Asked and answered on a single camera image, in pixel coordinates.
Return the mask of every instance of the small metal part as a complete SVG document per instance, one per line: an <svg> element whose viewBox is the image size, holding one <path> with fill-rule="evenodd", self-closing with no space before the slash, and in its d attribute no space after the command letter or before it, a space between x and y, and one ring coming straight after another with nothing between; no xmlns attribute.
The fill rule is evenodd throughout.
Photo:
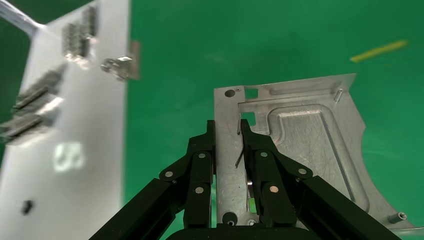
<svg viewBox="0 0 424 240"><path fill-rule="evenodd" d="M48 71L35 84L31 85L26 91L19 94L16 98L16 103L12 108L12 112L16 113L23 109L25 109L23 112L26 113L34 112L42 105L49 102L49 97L43 96L47 93L56 94L58 92L58 84L62 79L65 66L66 65L61 65L55 70Z"/></svg>
<svg viewBox="0 0 424 240"><path fill-rule="evenodd" d="M22 214L24 216L28 215L33 208L34 208L34 201L32 200L23 201Z"/></svg>
<svg viewBox="0 0 424 240"><path fill-rule="evenodd" d="M253 219L250 219L249 221L247 221L247 225L249 225L249 226L253 226L255 223L256 223L256 221L253 220Z"/></svg>
<svg viewBox="0 0 424 240"><path fill-rule="evenodd" d="M278 187L276 187L276 186L270 186L269 187L269 190L272 192L272 193L278 193Z"/></svg>
<svg viewBox="0 0 424 240"><path fill-rule="evenodd" d="M83 39L91 39L97 33L97 9L89 6L82 12L81 36Z"/></svg>
<svg viewBox="0 0 424 240"><path fill-rule="evenodd" d="M195 192L197 193L197 194L201 194L201 193L203 193L203 187L196 187L196 189L195 189Z"/></svg>
<svg viewBox="0 0 424 240"><path fill-rule="evenodd" d="M69 23L62 30L62 53L68 60L85 56L85 46L82 41L81 26Z"/></svg>
<svg viewBox="0 0 424 240"><path fill-rule="evenodd" d="M340 98L342 97L342 94L343 94L343 89L342 88L339 88L337 90L337 92L335 93L334 101L335 102L340 101Z"/></svg>
<svg viewBox="0 0 424 240"><path fill-rule="evenodd" d="M391 224L399 223L400 221L403 221L406 219L407 219L407 215L404 212L398 212L396 214L393 214L387 217L388 222Z"/></svg>
<svg viewBox="0 0 424 240"><path fill-rule="evenodd" d="M40 125L42 122L43 119L41 116L32 113L17 116L0 125L0 136L5 142L10 142L26 131Z"/></svg>
<svg viewBox="0 0 424 240"><path fill-rule="evenodd" d="M119 81L125 81L130 77L133 59L127 56L119 58L107 58L100 68L106 73L114 75Z"/></svg>

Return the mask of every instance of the black hole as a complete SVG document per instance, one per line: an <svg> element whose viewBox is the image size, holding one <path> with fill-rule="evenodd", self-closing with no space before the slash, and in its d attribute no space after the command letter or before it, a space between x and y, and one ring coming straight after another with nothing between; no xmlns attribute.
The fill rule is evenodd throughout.
<svg viewBox="0 0 424 240"><path fill-rule="evenodd" d="M23 201L22 214L24 216L28 215L33 208L34 208L34 202L32 200Z"/></svg>
<svg viewBox="0 0 424 240"><path fill-rule="evenodd" d="M234 212L228 211L222 216L222 222L230 226L237 225L237 215Z"/></svg>
<svg viewBox="0 0 424 240"><path fill-rule="evenodd" d="M233 97L234 95L236 95L236 92L235 92L234 90L232 90L232 89L227 90L227 91L225 92L225 96L227 96L228 98L231 98L231 97Z"/></svg>

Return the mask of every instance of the metal bar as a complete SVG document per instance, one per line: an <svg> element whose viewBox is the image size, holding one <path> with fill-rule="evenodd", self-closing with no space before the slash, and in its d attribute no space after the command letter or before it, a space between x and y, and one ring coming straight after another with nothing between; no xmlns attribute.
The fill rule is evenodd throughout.
<svg viewBox="0 0 424 240"><path fill-rule="evenodd" d="M400 240L321 177L306 179L301 186L298 217L322 239Z"/></svg>
<svg viewBox="0 0 424 240"><path fill-rule="evenodd" d="M154 178L90 240L159 239L175 219L169 200L171 186Z"/></svg>
<svg viewBox="0 0 424 240"><path fill-rule="evenodd" d="M30 38L43 26L6 0L0 0L0 17L24 31Z"/></svg>

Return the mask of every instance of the rectangular cutout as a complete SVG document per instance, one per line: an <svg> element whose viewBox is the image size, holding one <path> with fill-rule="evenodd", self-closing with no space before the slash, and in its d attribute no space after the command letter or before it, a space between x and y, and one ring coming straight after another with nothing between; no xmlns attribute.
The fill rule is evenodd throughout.
<svg viewBox="0 0 424 240"><path fill-rule="evenodd" d="M247 121L249 122L249 126L251 127L256 125L255 113L253 111L242 112L241 118L247 119Z"/></svg>
<svg viewBox="0 0 424 240"><path fill-rule="evenodd" d="M258 98L258 89L257 88L244 88L244 96L246 99L257 99Z"/></svg>

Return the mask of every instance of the metal pin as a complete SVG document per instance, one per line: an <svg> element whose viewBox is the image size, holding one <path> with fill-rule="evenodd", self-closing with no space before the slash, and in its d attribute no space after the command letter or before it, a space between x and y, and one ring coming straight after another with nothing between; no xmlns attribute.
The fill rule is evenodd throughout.
<svg viewBox="0 0 424 240"><path fill-rule="evenodd" d="M339 88L337 90L337 92L335 93L334 101L335 102L340 101L340 98L342 97L342 94L343 94L343 89Z"/></svg>
<svg viewBox="0 0 424 240"><path fill-rule="evenodd" d="M241 143L241 151L240 151L240 155L238 155L237 161L235 162L235 168L239 167L240 161L242 160L242 156L243 156L243 143Z"/></svg>
<svg viewBox="0 0 424 240"><path fill-rule="evenodd" d="M242 114L238 113L238 122L237 122L237 135L240 135L242 132Z"/></svg>
<svg viewBox="0 0 424 240"><path fill-rule="evenodd" d="M407 219L407 215L403 212L398 212L396 214L393 214L393 215L387 217L387 220L391 224L395 224L395 223L398 223L398 222L406 220L406 219Z"/></svg>

